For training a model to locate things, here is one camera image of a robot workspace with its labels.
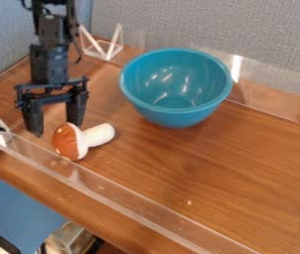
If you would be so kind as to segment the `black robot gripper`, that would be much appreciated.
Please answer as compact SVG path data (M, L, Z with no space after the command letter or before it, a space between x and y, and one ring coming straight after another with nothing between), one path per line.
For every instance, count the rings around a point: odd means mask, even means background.
M67 105L67 121L80 126L85 111L85 76L69 78L68 49L30 46L30 81L17 84L16 107L22 111L26 130L40 137L44 133L42 106Z

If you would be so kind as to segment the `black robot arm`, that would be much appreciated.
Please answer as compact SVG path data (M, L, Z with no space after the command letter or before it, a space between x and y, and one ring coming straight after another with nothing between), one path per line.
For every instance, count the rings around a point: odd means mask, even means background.
M44 133L42 106L64 103L67 121L80 126L88 92L85 76L69 78L68 52L77 36L75 0L30 0L22 7L32 12L34 35L38 42L29 46L30 82L17 84L16 107L21 110L26 130L40 137ZM75 60L80 62L81 54Z

